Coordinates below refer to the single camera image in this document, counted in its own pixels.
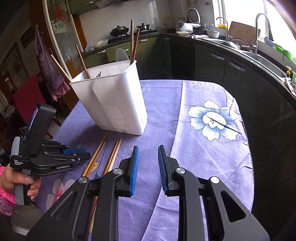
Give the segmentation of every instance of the white flower print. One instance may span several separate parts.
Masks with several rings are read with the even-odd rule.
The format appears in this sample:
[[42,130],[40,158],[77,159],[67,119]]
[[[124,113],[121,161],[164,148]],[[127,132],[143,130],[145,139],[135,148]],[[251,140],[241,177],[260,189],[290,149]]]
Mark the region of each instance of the white flower print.
[[196,105],[190,107],[188,111],[190,125],[196,130],[202,130],[203,136],[209,141],[219,139],[224,136],[228,140],[235,140],[239,134],[239,130],[235,123],[235,112],[228,107],[219,108],[219,106],[207,100],[204,106]]
[[47,210],[64,194],[64,192],[75,182],[75,179],[69,179],[63,184],[60,178],[54,181],[52,186],[53,194],[49,193],[46,200]]

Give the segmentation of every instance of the stainless steel faucet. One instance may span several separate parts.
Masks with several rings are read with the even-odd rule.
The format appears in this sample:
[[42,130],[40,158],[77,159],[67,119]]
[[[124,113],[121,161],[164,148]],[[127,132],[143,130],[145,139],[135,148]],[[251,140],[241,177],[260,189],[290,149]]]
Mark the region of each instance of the stainless steel faucet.
[[267,17],[267,15],[266,14],[264,14],[264,13],[259,13],[259,14],[257,14],[257,16],[256,16],[256,33],[255,33],[255,43],[253,44],[253,48],[252,48],[252,50],[253,50],[253,53],[255,53],[255,54],[257,54],[257,50],[258,50],[258,18],[259,18],[259,16],[260,15],[264,15],[264,17],[266,18],[266,20],[267,20],[267,26],[268,26],[268,38],[271,40],[271,41],[273,41],[274,40],[274,38],[272,37],[272,33],[271,33],[271,30],[270,30],[270,22],[269,22],[269,19],[268,19],[268,17]]
[[218,18],[223,18],[223,19],[226,21],[226,24],[227,24],[226,41],[228,41],[228,40],[229,40],[229,34],[228,34],[228,22],[227,22],[226,18],[224,18],[224,17],[218,17]]

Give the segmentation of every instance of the white plastic spatula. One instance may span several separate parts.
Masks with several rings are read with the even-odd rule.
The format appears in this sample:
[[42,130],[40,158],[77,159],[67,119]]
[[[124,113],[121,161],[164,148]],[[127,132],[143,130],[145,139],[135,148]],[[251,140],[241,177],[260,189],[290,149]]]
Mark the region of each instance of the white plastic spatula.
[[[121,61],[126,61],[129,60],[128,55],[122,48],[118,48],[116,51],[116,56],[115,56],[116,62],[121,62]],[[126,70],[125,66],[122,65],[117,65],[120,72],[123,72]]]

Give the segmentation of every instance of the glass cabinet door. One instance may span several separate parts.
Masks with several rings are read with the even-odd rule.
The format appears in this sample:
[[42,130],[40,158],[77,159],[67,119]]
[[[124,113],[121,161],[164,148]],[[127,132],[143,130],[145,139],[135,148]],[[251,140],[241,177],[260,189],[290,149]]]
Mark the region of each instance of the glass cabinet door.
[[68,10],[67,0],[46,0],[46,3],[57,48],[69,73],[75,77],[83,69],[75,47],[75,45],[80,46],[80,43]]

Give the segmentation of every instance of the range hood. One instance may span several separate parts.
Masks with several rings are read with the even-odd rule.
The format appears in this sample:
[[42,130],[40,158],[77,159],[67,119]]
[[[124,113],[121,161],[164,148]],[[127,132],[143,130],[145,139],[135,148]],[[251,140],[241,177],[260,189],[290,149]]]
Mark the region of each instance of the range hood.
[[98,8],[101,9],[112,4],[122,4],[123,2],[127,2],[127,1],[129,0],[101,0],[96,2],[96,5],[98,6]]

